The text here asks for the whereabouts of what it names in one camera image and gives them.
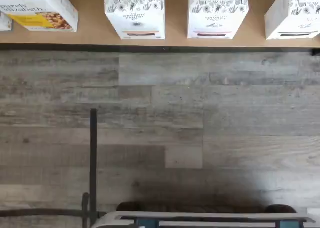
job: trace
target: cardboard box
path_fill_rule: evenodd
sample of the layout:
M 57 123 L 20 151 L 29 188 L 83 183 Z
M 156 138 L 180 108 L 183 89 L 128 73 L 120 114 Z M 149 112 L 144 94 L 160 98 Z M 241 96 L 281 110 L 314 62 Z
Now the cardboard box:
M 0 32 L 12 30 L 12 19 L 0 12 Z
M 313 38 L 320 32 L 320 0 L 275 0 L 264 21 L 267 40 Z
M 165 39 L 165 0 L 104 0 L 121 39 Z
M 188 38 L 233 39 L 249 11 L 249 0 L 189 0 Z
M 0 0 L 0 11 L 29 31 L 76 32 L 78 12 L 69 0 Z

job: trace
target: yellow box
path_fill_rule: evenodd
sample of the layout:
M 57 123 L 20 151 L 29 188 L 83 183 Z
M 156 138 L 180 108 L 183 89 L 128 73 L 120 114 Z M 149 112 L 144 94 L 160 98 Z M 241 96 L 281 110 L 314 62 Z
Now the yellow box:
M 78 29 L 78 12 L 69 0 L 0 0 L 0 11 L 29 31 Z

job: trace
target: black metal rod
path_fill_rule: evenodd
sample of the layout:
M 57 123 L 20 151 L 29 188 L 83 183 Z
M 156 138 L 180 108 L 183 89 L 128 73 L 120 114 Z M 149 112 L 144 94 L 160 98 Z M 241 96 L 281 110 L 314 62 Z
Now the black metal rod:
M 97 109 L 90 111 L 90 226 L 97 221 Z
M 85 214 L 87 214 L 89 212 L 88 211 L 89 199 L 90 199 L 89 193 L 87 193 L 87 192 L 83 193 L 81 207 L 82 207 L 82 212 L 84 212 Z M 86 217 L 86 216 L 82 217 L 82 228 L 88 228 L 88 217 Z
M 94 215 L 99 217 L 105 216 L 107 213 L 103 211 L 95 212 Z M 64 217 L 80 217 L 90 218 L 92 214 L 77 209 L 12 209 L 12 210 L 0 210 L 0 218 L 4 217 L 33 217 L 33 216 L 64 216 Z

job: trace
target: white box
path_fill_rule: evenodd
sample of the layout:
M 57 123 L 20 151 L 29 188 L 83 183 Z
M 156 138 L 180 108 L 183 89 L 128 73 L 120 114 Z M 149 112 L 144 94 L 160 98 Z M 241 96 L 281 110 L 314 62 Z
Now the white box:
M 0 11 L 0 31 L 11 31 L 12 30 L 12 19 L 6 16 Z
M 188 38 L 233 39 L 249 11 L 249 0 L 189 0 Z
M 165 0 L 104 0 L 121 39 L 165 39 Z
M 29 31 L 78 29 L 78 12 L 69 0 L 0 0 L 0 11 Z
M 320 0 L 275 0 L 264 16 L 267 40 L 308 39 L 320 32 Z

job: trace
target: cereal box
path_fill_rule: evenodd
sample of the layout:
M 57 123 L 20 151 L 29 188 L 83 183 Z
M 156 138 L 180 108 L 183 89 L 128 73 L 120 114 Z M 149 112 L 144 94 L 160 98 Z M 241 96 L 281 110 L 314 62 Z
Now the cereal box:
M 188 38 L 233 39 L 249 11 L 249 0 L 189 0 Z
M 313 38 L 320 33 L 320 0 L 275 0 L 264 20 L 267 40 Z
M 104 0 L 104 4 L 121 39 L 165 38 L 165 0 Z
M 0 11 L 29 31 L 76 32 L 78 12 L 69 0 L 0 0 Z
M 12 30 L 12 19 L 0 11 L 0 32 Z

